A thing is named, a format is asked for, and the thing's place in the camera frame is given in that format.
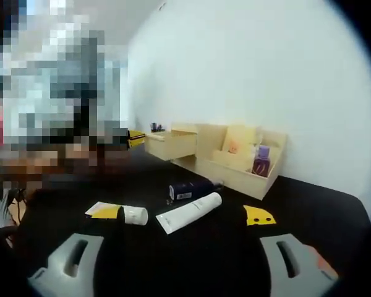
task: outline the black table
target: black table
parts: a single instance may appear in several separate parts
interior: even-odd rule
[[[124,173],[116,176],[114,182],[73,181],[62,184],[63,189],[38,193],[19,226],[14,250],[31,275],[46,266],[48,256],[72,233],[100,235],[105,237],[104,252],[96,267],[102,272],[98,273],[100,288],[114,282],[120,292],[120,283],[125,282],[128,288],[151,291],[151,286],[159,290],[175,283],[187,291],[189,282],[194,286],[198,282],[209,285],[215,280],[220,284],[217,292],[225,295],[234,292],[233,284],[241,289],[248,280],[258,278],[254,291],[265,295],[269,278],[262,275],[267,270],[250,269],[266,267],[263,252],[255,244],[259,237],[292,233],[315,247],[337,272],[343,273],[370,226],[355,197],[279,177],[263,201],[225,188],[221,193],[222,206],[166,235],[155,215],[181,205],[167,205],[168,185],[198,178],[201,177],[145,153],[143,146],[133,148]],[[115,220],[87,218],[85,211],[98,201],[145,207],[149,222],[147,226],[130,226]],[[278,224],[246,228],[243,205],[266,209]],[[110,267],[101,264],[107,262]],[[195,274],[209,277],[196,281]]]

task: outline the purple bottle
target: purple bottle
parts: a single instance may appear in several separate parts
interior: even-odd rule
[[[253,164],[253,174],[257,174],[259,176],[268,177],[268,171],[270,169],[270,148],[266,145],[260,145],[258,149],[258,154],[254,159]]]

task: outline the lotion tube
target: lotion tube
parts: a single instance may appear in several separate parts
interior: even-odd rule
[[[191,203],[156,216],[167,234],[171,234],[202,218],[222,203],[218,193],[211,193]]]

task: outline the wooden organizer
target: wooden organizer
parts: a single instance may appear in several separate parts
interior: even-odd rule
[[[146,151],[206,178],[222,180],[226,187],[262,200],[282,168],[287,136],[261,130],[262,144],[270,147],[271,165],[265,178],[246,172],[238,156],[227,158],[220,152],[227,130],[228,126],[224,125],[174,123],[171,132],[147,134]],[[218,163],[213,157],[225,160]]]

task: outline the purple cap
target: purple cap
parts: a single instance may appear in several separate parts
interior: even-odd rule
[[[266,145],[260,145],[260,148],[258,149],[258,158],[259,159],[268,159],[270,155],[270,148]]]

